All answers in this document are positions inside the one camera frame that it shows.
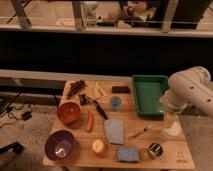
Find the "red bowl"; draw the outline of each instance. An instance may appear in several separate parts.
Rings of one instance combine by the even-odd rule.
[[[54,132],[47,139],[44,152],[52,161],[62,161],[69,158],[75,148],[73,134],[66,130]]]
[[[57,116],[64,124],[71,124],[80,118],[80,107],[74,102],[64,103],[59,107]]]

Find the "green tray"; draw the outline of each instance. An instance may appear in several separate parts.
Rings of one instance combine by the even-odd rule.
[[[139,117],[163,117],[159,98],[168,89],[168,77],[161,75],[132,76],[136,110]]]

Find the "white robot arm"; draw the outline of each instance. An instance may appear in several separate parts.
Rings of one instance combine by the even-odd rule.
[[[160,98],[165,112],[181,113],[187,102],[213,117],[213,91],[208,88],[211,75],[204,67],[193,67],[169,77],[170,89]]]

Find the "carrot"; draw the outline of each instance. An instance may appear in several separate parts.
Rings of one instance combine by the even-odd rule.
[[[88,110],[88,120],[87,120],[86,132],[92,131],[93,123],[94,123],[93,113],[90,110]]]

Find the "wooden table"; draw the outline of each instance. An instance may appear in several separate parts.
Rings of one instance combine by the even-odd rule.
[[[70,82],[66,82],[63,96],[61,99],[61,104],[74,101],[79,104],[79,97],[75,97],[67,100],[66,94],[69,91]],[[58,118],[56,118],[52,133],[58,130],[68,130],[71,131],[76,140],[77,147],[72,154],[72,156],[63,162],[55,163],[49,160],[46,156],[44,157],[43,164],[49,166],[73,166],[73,167],[99,167],[99,168],[150,168],[150,169],[193,169],[194,163],[192,160],[191,153],[189,151],[185,136],[183,131],[181,135],[175,140],[163,140],[161,138],[160,132],[163,129],[162,120],[147,120],[142,119],[137,116],[135,111],[135,102],[133,95],[133,87],[131,82],[104,82],[99,81],[100,85],[105,89],[108,96],[101,97],[98,102],[105,110],[109,118],[121,119],[124,121],[124,131],[125,131],[125,146],[135,147],[140,151],[141,161],[139,163],[119,163],[117,162],[117,150],[118,147],[123,145],[112,145],[107,143],[107,152],[104,157],[96,156],[91,150],[91,144],[94,139],[100,138],[104,139],[104,119],[95,110],[94,106],[87,105],[81,106],[81,118],[73,123],[71,126],[65,126]],[[80,93],[86,93],[90,97],[94,97],[93,88],[95,81],[86,81],[86,88]],[[131,94],[112,94],[112,85],[128,85],[131,89]],[[122,107],[118,112],[113,112],[110,109],[109,99],[110,97],[118,95],[122,99]],[[92,108],[94,112],[94,127],[91,133],[85,131],[88,108]],[[148,124],[154,124],[153,129],[141,136],[139,136],[134,141],[129,141],[128,137],[135,134],[138,131],[143,130],[143,128]],[[163,147],[163,155],[155,160],[151,160],[146,156],[146,149],[153,142],[159,143]]]

